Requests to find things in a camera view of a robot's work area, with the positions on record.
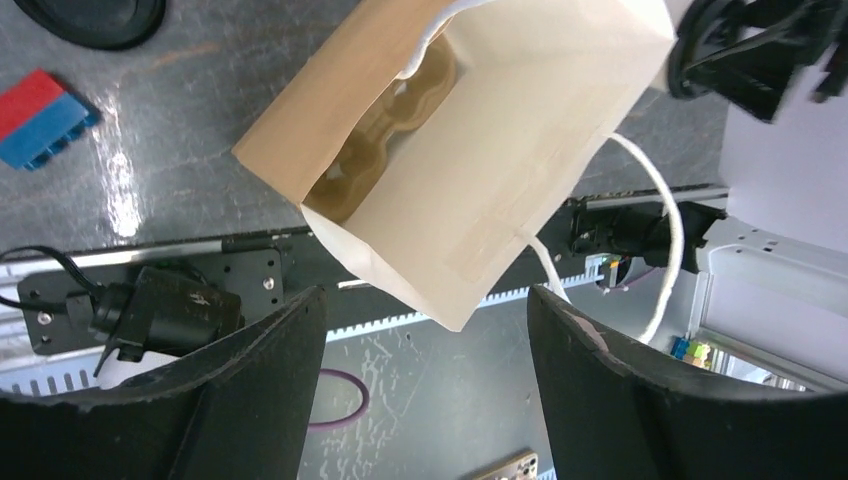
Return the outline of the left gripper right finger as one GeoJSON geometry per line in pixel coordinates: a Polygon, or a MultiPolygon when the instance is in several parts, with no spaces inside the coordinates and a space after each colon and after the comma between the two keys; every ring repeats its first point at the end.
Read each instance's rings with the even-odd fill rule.
{"type": "Polygon", "coordinates": [[[847,396],[704,370],[541,286],[527,327],[561,479],[843,479],[847,396]]]}

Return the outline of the brown paper bag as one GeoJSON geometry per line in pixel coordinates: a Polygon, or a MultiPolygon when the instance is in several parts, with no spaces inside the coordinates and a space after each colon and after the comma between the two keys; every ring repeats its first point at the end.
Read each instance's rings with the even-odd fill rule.
{"type": "Polygon", "coordinates": [[[355,277],[444,328],[571,194],[675,43],[663,1],[363,1],[236,143],[355,277]],[[448,40],[457,80],[335,223],[304,201],[375,100],[448,40]]]}

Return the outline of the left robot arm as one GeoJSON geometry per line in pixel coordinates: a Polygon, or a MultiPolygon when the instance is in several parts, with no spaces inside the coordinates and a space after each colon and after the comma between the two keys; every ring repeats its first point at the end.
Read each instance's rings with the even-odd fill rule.
{"type": "MultiPolygon", "coordinates": [[[[153,268],[57,309],[105,355],[165,365],[111,389],[1,397],[5,479],[291,479],[325,345],[311,287],[252,324],[238,296],[153,268]]],[[[545,288],[527,299],[556,470],[568,479],[843,479],[847,396],[688,365],[545,288]]]]}

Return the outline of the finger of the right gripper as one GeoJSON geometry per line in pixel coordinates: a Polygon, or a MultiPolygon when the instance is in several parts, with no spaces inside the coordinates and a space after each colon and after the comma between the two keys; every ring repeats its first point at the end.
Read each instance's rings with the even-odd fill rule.
{"type": "Polygon", "coordinates": [[[684,73],[756,119],[770,123],[796,75],[825,53],[825,76],[814,103],[847,85],[847,4],[844,1],[730,1],[728,41],[684,73]]]}

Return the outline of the red and blue block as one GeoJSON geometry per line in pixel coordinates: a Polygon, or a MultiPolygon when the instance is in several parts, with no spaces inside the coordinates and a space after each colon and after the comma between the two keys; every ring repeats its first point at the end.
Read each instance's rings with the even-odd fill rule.
{"type": "Polygon", "coordinates": [[[1,93],[1,161],[34,171],[99,121],[88,102],[37,69],[1,93]]]}

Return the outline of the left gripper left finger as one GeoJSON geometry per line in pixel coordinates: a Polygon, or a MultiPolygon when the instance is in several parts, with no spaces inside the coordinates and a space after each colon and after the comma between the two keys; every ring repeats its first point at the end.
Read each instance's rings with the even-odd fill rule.
{"type": "Polygon", "coordinates": [[[325,349],[327,295],[112,389],[1,397],[5,479],[293,479],[325,349]]]}

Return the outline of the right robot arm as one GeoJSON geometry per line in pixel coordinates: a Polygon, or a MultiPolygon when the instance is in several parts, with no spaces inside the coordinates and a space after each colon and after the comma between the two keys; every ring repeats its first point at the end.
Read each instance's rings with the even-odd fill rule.
{"type": "MultiPolygon", "coordinates": [[[[664,82],[677,99],[715,93],[771,122],[797,74],[819,59],[825,77],[811,98],[839,96],[847,83],[843,1],[691,1],[675,18],[677,42],[664,82]]],[[[758,229],[722,210],[683,202],[659,208],[573,206],[567,238],[575,255],[640,257],[665,269],[708,273],[847,312],[847,258],[758,229]]]]}

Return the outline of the stacked spare black lids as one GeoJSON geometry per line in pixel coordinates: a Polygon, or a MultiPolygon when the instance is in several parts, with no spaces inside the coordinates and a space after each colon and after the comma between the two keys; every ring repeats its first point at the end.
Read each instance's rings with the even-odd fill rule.
{"type": "Polygon", "coordinates": [[[15,0],[37,25],[71,44],[123,51],[152,37],[165,17],[165,0],[42,1],[15,0]]]}

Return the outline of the colourful toy blocks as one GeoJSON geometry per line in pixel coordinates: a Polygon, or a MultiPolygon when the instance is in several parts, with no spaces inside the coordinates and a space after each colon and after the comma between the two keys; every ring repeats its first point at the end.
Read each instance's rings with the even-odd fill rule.
{"type": "Polygon", "coordinates": [[[675,336],[670,355],[689,365],[709,370],[712,347],[707,343],[675,336]]]}

